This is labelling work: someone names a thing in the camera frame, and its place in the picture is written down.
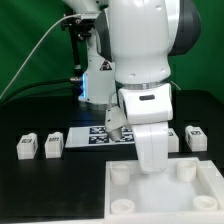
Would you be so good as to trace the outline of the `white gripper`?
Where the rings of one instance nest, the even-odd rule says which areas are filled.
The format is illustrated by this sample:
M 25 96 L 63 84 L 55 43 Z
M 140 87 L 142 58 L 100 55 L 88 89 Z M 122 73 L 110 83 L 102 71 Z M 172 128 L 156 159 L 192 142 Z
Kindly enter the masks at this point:
M 163 172 L 168 161 L 168 123 L 133 125 L 132 131 L 141 171 Z

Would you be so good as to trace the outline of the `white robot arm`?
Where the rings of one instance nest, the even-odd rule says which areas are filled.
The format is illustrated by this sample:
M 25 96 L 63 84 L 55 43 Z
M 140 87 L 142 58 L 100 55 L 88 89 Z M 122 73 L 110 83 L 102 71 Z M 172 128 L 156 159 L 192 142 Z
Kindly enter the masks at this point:
M 193 0 L 62 1 L 75 23 L 90 26 L 79 102 L 106 111 L 112 140 L 123 127 L 132 130 L 144 173 L 165 170 L 173 118 L 168 57 L 188 52 L 200 35 Z

